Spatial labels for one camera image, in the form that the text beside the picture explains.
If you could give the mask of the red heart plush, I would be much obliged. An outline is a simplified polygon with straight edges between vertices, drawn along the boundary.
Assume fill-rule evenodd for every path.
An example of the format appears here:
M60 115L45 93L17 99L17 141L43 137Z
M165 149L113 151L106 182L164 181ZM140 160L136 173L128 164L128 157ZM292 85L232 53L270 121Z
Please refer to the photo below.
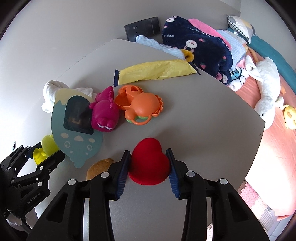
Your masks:
M157 185L170 174L170 161L155 138L145 138L134 148L129 177L140 185Z

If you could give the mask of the yellow chick plush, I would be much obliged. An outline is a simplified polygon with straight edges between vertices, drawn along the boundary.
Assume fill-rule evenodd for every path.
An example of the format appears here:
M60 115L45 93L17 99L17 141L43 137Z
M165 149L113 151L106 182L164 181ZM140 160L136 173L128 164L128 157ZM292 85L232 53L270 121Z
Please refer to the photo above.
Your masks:
M291 130L296 129L296 110L293 106L284 105L284 119L285 119L285 127Z

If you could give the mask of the orange plastic crab toy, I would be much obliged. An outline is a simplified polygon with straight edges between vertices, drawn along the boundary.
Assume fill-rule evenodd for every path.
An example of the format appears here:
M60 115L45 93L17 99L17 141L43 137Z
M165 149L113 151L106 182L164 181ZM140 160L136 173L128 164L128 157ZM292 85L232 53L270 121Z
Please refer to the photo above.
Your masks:
M163 111L164 103L160 96L144 92L139 86L124 85L119 88L115 104L124 111L125 119L137 126L146 125Z

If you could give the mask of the magenta dinosaur toy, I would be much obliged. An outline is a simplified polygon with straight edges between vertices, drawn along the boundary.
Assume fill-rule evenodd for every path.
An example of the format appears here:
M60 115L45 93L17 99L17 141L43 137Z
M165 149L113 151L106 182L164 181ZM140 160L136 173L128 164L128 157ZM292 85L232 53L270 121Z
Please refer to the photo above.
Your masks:
M89 105L92 110L91 126L101 132L111 132L119 121L119 109L114 102L112 86L98 93L95 101Z

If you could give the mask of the beige bedside desk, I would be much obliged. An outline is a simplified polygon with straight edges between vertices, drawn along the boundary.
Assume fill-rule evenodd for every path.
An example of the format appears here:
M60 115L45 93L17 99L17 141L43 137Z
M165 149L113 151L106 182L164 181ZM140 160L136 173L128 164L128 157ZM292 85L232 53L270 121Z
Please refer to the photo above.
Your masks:
M59 80L72 88L103 90L113 84L115 69L171 60L157 49L115 39L82 56L78 50L53 47L42 61L41 82ZM143 90L159 95L164 110L144 126L121 119L106 133L98 154L77 169L63 161L50 178L55 195L70 178L83 180L96 161L119 160L146 137L172 149L176 159L205 179L227 179L238 188L257 153L264 123L235 92L205 72L166 80L139 81ZM127 180L123 195L110 203L116 240L180 240L186 203L177 200L169 181L143 186Z

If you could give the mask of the light blue baby cloth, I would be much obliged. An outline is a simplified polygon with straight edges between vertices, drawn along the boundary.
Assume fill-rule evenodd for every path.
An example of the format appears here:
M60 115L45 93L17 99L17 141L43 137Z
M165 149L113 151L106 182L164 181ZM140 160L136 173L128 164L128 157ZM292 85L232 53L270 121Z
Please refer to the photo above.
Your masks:
M178 48L174 48L174 47L171 47L168 45L160 44L156 40L151 39L151 38L147 38L144 35L138 35L135 39L135 42L138 44L148 46L148 47L152 47L157 50L161 50L161 51L168 53L170 55L173 55L179 59L185 60L184 54Z

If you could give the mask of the black wall switch panel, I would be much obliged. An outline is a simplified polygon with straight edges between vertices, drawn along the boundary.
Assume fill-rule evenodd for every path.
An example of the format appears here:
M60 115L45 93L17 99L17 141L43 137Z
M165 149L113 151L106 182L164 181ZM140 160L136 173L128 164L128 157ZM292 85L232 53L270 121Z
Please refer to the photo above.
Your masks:
M153 37L161 32L157 16L130 23L125 25L124 28L127 40L131 42L135 42L136 37L139 35Z

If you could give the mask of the patchwork checked pillow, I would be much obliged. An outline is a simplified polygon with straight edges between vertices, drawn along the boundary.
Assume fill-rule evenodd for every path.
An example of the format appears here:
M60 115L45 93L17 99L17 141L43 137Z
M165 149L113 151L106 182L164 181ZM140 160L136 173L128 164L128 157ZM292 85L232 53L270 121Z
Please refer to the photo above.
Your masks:
M243 20L238 16L227 15L227 22L229 27L237 34L244 37L248 43L251 43L251 39L255 36L255 29L251 23Z

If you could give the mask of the teal cartoon clock board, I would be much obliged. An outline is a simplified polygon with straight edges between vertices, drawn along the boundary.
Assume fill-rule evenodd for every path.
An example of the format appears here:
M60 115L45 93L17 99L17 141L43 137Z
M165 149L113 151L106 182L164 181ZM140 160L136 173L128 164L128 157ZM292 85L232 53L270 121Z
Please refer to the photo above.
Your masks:
M57 91L51 115L52 136L59 149L75 168L95 156L103 142L103 133L91 126L93 98L74 89Z

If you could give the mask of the white rolled towel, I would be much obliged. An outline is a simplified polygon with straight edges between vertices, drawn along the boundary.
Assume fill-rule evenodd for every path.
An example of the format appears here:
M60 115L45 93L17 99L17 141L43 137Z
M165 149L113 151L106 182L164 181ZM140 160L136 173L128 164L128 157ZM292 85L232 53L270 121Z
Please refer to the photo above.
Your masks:
M56 81L56 80L50 80L44 85L43 97L45 102L42 104L42 110L44 112L51 113L53 111L56 93L60 89L69 89L69 87L63 82ZM94 90L89 87L78 87L78 88L75 88L74 90L82 92L83 94L86 94L92 99L95 99L97 95L97 93L95 93Z

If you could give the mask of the navy rabbit print blanket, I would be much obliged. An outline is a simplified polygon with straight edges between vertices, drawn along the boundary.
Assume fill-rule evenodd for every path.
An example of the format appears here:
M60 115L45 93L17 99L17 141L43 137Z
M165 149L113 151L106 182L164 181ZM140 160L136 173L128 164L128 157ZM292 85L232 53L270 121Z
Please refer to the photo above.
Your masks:
M180 16L166 20L162 38L165 45L191 52L192 62L220 82L225 85L231 82L233 59L222 38L201 31Z

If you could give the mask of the teal blanket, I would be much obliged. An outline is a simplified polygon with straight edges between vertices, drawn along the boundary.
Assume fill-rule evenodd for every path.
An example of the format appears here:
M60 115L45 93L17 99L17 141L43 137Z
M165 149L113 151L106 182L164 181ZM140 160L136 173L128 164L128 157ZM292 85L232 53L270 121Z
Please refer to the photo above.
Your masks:
M295 81L295 72L284 57L271 45L269 45L265 40L260 39L257 35L252 36L251 44L248 45L261 57L269 57L276 64L279 74L285 79L287 84L295 93L296 81Z

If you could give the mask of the brown plush toy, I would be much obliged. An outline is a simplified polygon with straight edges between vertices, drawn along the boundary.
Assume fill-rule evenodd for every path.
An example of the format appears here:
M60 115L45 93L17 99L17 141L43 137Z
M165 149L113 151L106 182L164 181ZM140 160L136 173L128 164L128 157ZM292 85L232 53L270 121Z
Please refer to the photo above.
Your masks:
M95 176L103 172L107 172L112 163L114 163L114 160L112 158L102 159L94 163L86 173L86 180L91 180Z

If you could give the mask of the yellow-green plastic frog toy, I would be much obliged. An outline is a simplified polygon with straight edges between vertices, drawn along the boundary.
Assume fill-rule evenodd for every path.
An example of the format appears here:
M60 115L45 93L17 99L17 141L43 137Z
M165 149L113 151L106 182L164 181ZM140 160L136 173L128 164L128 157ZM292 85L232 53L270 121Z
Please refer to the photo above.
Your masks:
M41 164L46 158L50 157L59 150L52 135L46 135L41 141L40 148L34 148L33 159L37 165Z

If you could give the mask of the yellow empty snack wrapper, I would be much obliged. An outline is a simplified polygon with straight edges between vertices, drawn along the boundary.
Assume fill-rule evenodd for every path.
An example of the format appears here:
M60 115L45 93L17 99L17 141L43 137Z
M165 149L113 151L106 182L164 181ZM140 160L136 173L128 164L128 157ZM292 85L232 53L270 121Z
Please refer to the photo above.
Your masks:
M163 80L191 74L200 75L200 72L194 63L186 60L145 62L122 70L115 69L113 86L117 87L142 80Z

